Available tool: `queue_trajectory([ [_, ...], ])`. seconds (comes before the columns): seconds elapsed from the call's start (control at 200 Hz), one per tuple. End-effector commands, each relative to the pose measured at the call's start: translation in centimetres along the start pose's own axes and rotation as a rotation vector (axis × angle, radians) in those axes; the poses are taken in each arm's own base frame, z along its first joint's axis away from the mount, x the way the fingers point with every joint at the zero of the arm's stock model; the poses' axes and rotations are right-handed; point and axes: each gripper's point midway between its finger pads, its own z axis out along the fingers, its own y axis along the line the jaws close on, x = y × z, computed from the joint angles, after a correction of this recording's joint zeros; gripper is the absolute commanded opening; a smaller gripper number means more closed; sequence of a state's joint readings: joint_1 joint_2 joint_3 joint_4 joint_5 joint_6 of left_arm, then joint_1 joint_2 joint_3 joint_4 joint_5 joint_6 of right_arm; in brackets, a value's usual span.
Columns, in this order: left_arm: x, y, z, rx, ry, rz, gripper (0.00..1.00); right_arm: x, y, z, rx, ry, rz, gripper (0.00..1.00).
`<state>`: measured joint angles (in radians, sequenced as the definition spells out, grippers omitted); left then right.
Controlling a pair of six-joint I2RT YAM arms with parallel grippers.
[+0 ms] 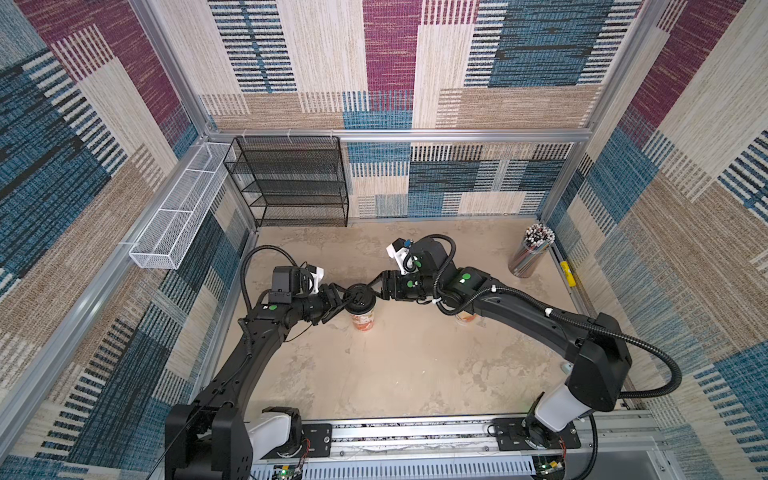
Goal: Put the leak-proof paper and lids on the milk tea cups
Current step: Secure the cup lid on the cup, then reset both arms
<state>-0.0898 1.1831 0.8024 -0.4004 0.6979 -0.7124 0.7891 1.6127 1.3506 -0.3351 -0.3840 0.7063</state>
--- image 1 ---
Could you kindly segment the black lid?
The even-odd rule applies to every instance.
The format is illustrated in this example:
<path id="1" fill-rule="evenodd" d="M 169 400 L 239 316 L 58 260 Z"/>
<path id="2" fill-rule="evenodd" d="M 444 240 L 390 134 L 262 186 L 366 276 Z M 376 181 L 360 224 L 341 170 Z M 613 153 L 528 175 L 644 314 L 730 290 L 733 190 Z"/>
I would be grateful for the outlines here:
<path id="1" fill-rule="evenodd" d="M 343 296 L 345 310 L 351 315 L 365 315 L 373 311 L 377 296 L 370 286 L 364 283 L 351 285 Z"/>

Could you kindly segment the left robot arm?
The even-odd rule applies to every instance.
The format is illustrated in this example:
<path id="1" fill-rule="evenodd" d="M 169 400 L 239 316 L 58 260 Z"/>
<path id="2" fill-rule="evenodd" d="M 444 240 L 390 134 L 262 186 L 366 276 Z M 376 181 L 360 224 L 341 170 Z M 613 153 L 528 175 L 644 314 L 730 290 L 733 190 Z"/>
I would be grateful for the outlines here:
<path id="1" fill-rule="evenodd" d="M 158 462 L 165 478 L 248 479 L 253 463 L 270 453 L 293 458 L 308 451 L 297 409 L 269 407 L 252 426 L 244 409 L 297 323 L 325 324 L 349 305 L 346 288 L 322 278 L 321 268 L 290 259 L 274 269 L 270 288 L 257 299 L 241 288 L 246 313 L 238 344 L 192 402 L 174 406 L 166 419 Z"/>

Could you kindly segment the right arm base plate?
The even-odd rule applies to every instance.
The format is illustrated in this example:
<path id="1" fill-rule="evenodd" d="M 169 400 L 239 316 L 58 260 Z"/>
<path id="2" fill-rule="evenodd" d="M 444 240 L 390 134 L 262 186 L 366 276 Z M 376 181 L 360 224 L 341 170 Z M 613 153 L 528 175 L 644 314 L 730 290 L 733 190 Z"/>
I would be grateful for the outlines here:
<path id="1" fill-rule="evenodd" d="M 493 437 L 500 451 L 549 450 L 565 447 L 567 451 L 582 446 L 581 440 L 572 422 L 555 432 L 549 430 L 536 419 L 528 424 L 523 416 L 495 418 L 486 428 L 486 433 Z"/>

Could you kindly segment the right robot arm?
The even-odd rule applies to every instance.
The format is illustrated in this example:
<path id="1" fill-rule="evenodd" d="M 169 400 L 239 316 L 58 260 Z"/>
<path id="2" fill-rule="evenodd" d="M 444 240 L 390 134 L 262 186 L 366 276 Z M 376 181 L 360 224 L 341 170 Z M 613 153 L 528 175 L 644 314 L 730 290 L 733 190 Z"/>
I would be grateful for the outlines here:
<path id="1" fill-rule="evenodd" d="M 555 308 L 503 284 L 474 267 L 457 267 L 456 244 L 443 234 L 417 241 L 396 239 L 387 248 L 396 261 L 366 288 L 381 300 L 430 303 L 447 315 L 479 315 L 500 322 L 540 342 L 571 363 L 558 387 L 542 393 L 521 423 L 526 442 L 545 449 L 574 420 L 596 411 L 610 412 L 624 399 L 666 396 L 681 384 L 683 374 L 671 355 L 622 332 L 607 314 L 588 317 Z M 670 377 L 660 387 L 625 390 L 636 347 L 658 358 Z"/>

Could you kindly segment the paper milk tea cup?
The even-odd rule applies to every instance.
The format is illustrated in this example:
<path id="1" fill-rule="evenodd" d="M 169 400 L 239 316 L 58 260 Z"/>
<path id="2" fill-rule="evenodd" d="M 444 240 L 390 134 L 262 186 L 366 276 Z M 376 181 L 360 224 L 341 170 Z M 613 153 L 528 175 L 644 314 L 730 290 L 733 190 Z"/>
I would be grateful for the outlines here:
<path id="1" fill-rule="evenodd" d="M 470 314 L 467 312 L 460 312 L 455 315 L 455 320 L 461 325 L 471 324 L 478 318 L 477 314 Z"/>
<path id="2" fill-rule="evenodd" d="M 375 314 L 373 308 L 368 308 L 366 311 L 351 312 L 351 319 L 353 326 L 359 331 L 369 331 L 374 326 Z"/>

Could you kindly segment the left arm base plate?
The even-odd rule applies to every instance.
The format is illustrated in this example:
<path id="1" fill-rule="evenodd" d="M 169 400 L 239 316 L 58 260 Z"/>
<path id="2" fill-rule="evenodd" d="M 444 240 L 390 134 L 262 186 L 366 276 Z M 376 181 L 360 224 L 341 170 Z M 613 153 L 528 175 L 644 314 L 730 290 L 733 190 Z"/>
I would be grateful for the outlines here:
<path id="1" fill-rule="evenodd" d="M 332 439 L 333 426 L 330 423 L 309 423 L 293 427 L 289 436 L 289 458 L 328 458 Z"/>

